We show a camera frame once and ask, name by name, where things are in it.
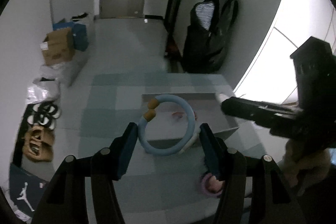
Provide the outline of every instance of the open box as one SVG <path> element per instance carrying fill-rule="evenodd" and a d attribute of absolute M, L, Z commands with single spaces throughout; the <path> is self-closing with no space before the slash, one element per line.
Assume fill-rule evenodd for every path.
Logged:
<path fill-rule="evenodd" d="M 143 94 L 142 107 L 146 109 L 147 103 L 157 95 Z M 202 123 L 207 123 L 214 135 L 224 140 L 239 128 L 234 117 L 222 113 L 214 93 L 176 93 L 173 95 L 183 98 L 190 104 L 197 116 L 196 128 Z M 188 125 L 185 111 L 179 105 L 171 102 L 162 103 L 155 110 L 156 117 L 146 127 L 146 139 L 150 145 L 156 148 L 171 147 L 185 135 Z M 197 141 L 195 146 L 200 146 L 200 142 Z"/>

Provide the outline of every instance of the ring toy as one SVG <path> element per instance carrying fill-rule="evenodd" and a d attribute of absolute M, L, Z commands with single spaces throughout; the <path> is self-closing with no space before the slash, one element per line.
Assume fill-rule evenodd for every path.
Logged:
<path fill-rule="evenodd" d="M 164 102 L 173 102 L 178 105 L 180 105 L 186 112 L 187 118 L 188 118 L 188 127 L 186 130 L 186 133 L 182 140 L 180 140 L 176 145 L 166 148 L 166 149 L 158 149 L 155 147 L 152 147 L 146 140 L 145 134 L 146 134 L 146 126 L 148 122 L 150 122 L 154 117 L 156 116 L 155 108 L 158 107 L 161 103 Z M 138 124 L 138 137 L 139 141 L 142 145 L 142 147 L 145 149 L 145 151 L 149 154 L 155 155 L 155 156 L 169 156 L 176 154 L 179 152 L 184 146 L 187 144 L 187 142 L 193 137 L 194 130 L 195 130 L 195 115 L 194 111 L 191 108 L 191 106 L 187 103 L 186 100 L 182 99 L 181 97 L 178 97 L 176 95 L 172 94 L 162 94 L 158 95 L 150 102 L 148 103 L 148 111 L 141 117 L 139 124 Z"/>

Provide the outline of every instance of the brown object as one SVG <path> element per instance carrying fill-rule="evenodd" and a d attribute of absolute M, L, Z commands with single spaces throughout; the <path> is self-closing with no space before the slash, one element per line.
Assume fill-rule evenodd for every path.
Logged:
<path fill-rule="evenodd" d="M 41 126 L 33 126 L 25 134 L 22 153 L 33 162 L 52 161 L 54 134 Z"/>
<path fill-rule="evenodd" d="M 156 112 L 154 109 L 150 109 L 143 115 L 143 117 L 146 119 L 147 122 L 150 122 L 151 120 L 153 120 L 155 116 L 156 116 Z"/>
<path fill-rule="evenodd" d="M 71 61 L 75 54 L 71 28 L 61 29 L 47 34 L 40 46 L 47 66 Z"/>
<path fill-rule="evenodd" d="M 159 106 L 159 101 L 156 98 L 153 98 L 148 102 L 148 109 L 156 109 Z"/>

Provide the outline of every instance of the blue box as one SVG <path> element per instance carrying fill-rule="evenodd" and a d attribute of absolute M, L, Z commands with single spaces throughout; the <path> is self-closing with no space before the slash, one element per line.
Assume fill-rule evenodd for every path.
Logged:
<path fill-rule="evenodd" d="M 86 26 L 75 22 L 55 23 L 52 25 L 54 31 L 68 28 L 72 29 L 73 47 L 81 52 L 86 51 L 89 41 L 87 39 Z"/>

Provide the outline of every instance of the blue ring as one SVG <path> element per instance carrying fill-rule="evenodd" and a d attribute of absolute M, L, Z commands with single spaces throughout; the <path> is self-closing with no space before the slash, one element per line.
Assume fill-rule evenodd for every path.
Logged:
<path fill-rule="evenodd" d="M 155 155 L 155 156 L 170 156 L 173 154 L 176 154 L 179 152 L 191 139 L 191 137 L 194 134 L 195 131 L 195 115 L 194 111 L 191 108 L 191 106 L 187 103 L 186 100 L 182 99 L 181 97 L 178 97 L 176 95 L 172 94 L 162 94 L 155 97 L 159 103 L 163 102 L 173 102 L 176 104 L 179 104 L 183 109 L 185 110 L 188 118 L 188 127 L 187 131 L 182 138 L 176 145 L 167 148 L 167 149 L 158 149 L 155 147 L 152 147 L 146 140 L 145 134 L 146 134 L 146 126 L 148 122 L 144 117 L 141 117 L 139 124 L 138 124 L 138 137 L 139 141 L 142 145 L 142 147 L 145 149 L 145 151 L 149 154 Z"/>

